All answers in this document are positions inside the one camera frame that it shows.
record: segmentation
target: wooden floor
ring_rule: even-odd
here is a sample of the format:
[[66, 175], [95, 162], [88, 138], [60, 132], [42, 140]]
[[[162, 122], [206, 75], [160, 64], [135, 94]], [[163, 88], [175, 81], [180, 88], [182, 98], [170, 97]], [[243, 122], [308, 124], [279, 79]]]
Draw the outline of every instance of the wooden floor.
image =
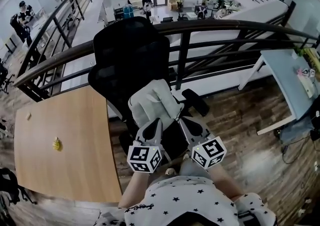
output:
[[[22, 54], [11, 56], [6, 65], [17, 72]], [[257, 136], [256, 131], [289, 114], [289, 108], [272, 78], [237, 89], [214, 94], [205, 99], [210, 106], [203, 118], [211, 131], [222, 138], [228, 153], [222, 162], [225, 169], [245, 191], [258, 193], [273, 210], [280, 225], [293, 225], [304, 198], [319, 195], [319, 177], [313, 164], [319, 155], [311, 141], [304, 146], [301, 156], [293, 165], [283, 163], [281, 143], [272, 133]], [[20, 90], [9, 87], [9, 95], [0, 93], [0, 118], [8, 120], [13, 133], [17, 109], [31, 101]], [[195, 117], [201, 118], [191, 110]], [[132, 175], [118, 140], [125, 125], [110, 122], [111, 139], [116, 166], [123, 189]], [[301, 148], [297, 143], [289, 148], [286, 160], [290, 161]], [[0, 140], [0, 166], [15, 170], [13, 139]], [[32, 193], [38, 205], [21, 201], [11, 205], [9, 212], [17, 225], [93, 225], [100, 209], [117, 204], [99, 204], [69, 201]]]

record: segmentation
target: wooden tabletop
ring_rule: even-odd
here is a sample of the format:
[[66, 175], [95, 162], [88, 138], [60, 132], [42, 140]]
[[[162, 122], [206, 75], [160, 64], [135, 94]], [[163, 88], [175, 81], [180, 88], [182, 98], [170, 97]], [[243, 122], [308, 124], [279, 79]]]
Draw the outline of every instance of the wooden tabletop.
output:
[[[19, 185], [71, 200], [119, 202], [107, 111], [106, 99], [90, 86], [19, 109], [14, 134]], [[61, 151], [53, 149], [56, 137]]]

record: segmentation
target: office chair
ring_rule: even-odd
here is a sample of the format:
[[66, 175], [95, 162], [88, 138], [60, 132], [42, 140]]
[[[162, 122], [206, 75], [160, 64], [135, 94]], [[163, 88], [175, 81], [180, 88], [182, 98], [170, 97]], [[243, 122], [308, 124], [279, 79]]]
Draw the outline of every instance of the office chair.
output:
[[11, 203], [16, 204], [20, 201], [19, 190], [21, 191], [23, 200], [29, 200], [32, 204], [37, 204], [37, 202], [31, 200], [25, 189], [18, 185], [17, 177], [13, 172], [11, 172], [8, 168], [0, 169], [0, 191], [9, 193], [11, 198], [11, 200], [9, 199], [9, 205]]
[[173, 17], [167, 17], [163, 18], [163, 20], [160, 23], [167, 23], [167, 22], [173, 22], [174, 18]]
[[183, 20], [189, 20], [185, 15], [183, 14], [182, 16], [180, 15], [180, 12], [178, 13], [178, 19], [177, 21], [183, 21]]
[[[101, 30], [93, 39], [93, 48], [96, 65], [88, 75], [88, 82], [126, 123], [128, 132], [119, 140], [128, 154], [139, 129], [128, 100], [152, 80], [164, 79], [170, 86], [170, 42], [145, 18], [134, 17]], [[186, 101], [180, 116], [191, 116], [188, 112], [190, 106], [194, 106], [202, 116], [208, 113], [208, 106], [192, 90], [185, 90], [182, 94]], [[163, 132], [161, 143], [171, 159], [180, 156], [188, 146], [176, 121]]]
[[0, 92], [4, 92], [6, 94], [9, 94], [8, 92], [8, 85], [10, 83], [13, 83], [13, 81], [11, 81], [11, 78], [15, 75], [11, 75], [9, 78], [7, 78], [8, 76], [8, 70], [3, 66], [2, 63], [0, 63]]
[[225, 4], [225, 0], [218, 0], [218, 9], [221, 10]]

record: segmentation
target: chair backrest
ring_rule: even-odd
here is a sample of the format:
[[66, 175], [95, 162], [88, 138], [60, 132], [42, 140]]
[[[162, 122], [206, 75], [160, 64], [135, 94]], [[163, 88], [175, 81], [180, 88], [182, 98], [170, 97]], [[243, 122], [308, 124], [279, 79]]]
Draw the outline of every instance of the chair backrest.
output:
[[174, 18], [173, 17], [167, 17], [167, 18], [163, 18], [163, 20], [161, 21], [161, 23], [166, 23], [166, 22], [173, 22]]
[[16, 204], [20, 201], [17, 177], [8, 168], [0, 169], [0, 191], [9, 193], [10, 203]]
[[169, 40], [143, 17], [114, 23], [93, 39], [96, 65], [89, 84], [117, 109], [132, 118], [129, 98], [152, 80], [169, 83]]

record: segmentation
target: desk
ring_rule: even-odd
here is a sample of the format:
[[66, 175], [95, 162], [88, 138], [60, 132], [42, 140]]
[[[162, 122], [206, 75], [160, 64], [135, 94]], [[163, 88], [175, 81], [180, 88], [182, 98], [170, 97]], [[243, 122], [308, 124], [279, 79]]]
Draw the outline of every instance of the desk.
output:
[[257, 71], [263, 62], [265, 62], [265, 64], [270, 68], [290, 108], [291, 116], [265, 129], [262, 129], [261, 131], [257, 132], [258, 135], [277, 129], [287, 123], [290, 123], [291, 121], [301, 119], [318, 96], [317, 92], [320, 90], [320, 86], [318, 81], [315, 80], [315, 94], [309, 99], [302, 83], [298, 79], [296, 71], [298, 68], [310, 69], [310, 67], [306, 60], [302, 57], [293, 59], [291, 56], [292, 52], [293, 50], [262, 51], [261, 56], [254, 65], [252, 71], [247, 75], [246, 78], [242, 79], [241, 84], [238, 87], [239, 90], [242, 90], [249, 79], [254, 74], [258, 74]]
[[[55, 137], [62, 151], [53, 149]], [[106, 99], [90, 86], [19, 109], [14, 161], [19, 185], [36, 192], [91, 202], [122, 196]]]

